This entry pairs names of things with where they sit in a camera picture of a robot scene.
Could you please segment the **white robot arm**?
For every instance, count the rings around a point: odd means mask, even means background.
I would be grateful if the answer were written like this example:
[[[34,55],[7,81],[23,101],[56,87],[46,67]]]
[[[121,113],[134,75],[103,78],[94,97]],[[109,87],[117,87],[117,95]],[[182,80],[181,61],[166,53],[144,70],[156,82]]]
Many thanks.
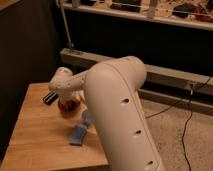
[[[60,67],[49,83],[63,102],[84,94],[111,171],[165,171],[138,95],[146,76],[145,64],[126,56],[78,74]]]

